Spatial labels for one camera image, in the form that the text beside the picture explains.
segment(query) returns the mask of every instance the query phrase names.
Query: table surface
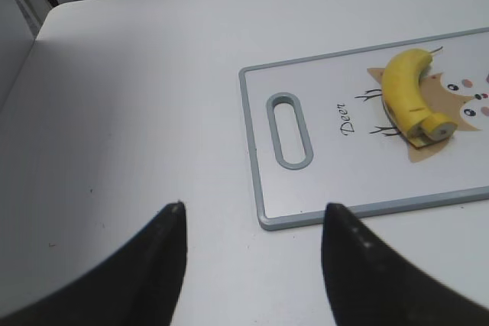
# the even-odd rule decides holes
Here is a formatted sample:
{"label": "table surface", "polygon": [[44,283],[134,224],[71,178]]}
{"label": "table surface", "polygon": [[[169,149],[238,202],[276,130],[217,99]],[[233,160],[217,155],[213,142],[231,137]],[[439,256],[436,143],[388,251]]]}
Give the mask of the table surface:
{"label": "table surface", "polygon": [[[55,8],[0,115],[0,313],[82,275],[182,199],[189,255],[173,324],[333,326],[321,227],[258,225],[238,71],[488,25],[487,0]],[[365,222],[489,306],[487,215],[479,202]]]}

